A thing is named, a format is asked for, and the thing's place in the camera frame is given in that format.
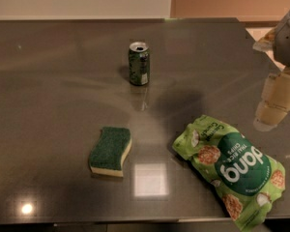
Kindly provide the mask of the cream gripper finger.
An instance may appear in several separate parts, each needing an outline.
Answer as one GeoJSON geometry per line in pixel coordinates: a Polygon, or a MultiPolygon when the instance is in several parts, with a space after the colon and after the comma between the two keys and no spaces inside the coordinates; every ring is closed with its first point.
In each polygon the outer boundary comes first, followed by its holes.
{"type": "Polygon", "coordinates": [[[258,104],[254,127],[258,131],[271,131],[290,112],[290,68],[279,74],[270,73],[265,80],[258,104]]]}
{"type": "Polygon", "coordinates": [[[261,39],[255,42],[252,48],[260,52],[270,51],[274,48],[275,37],[276,29],[271,29],[261,39]]]}

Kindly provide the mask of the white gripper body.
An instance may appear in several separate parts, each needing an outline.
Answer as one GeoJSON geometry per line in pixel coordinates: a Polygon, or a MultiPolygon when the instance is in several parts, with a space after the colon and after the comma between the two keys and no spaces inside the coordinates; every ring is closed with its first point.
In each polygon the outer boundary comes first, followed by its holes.
{"type": "Polygon", "coordinates": [[[275,28],[274,58],[290,67],[290,10],[275,28]]]}

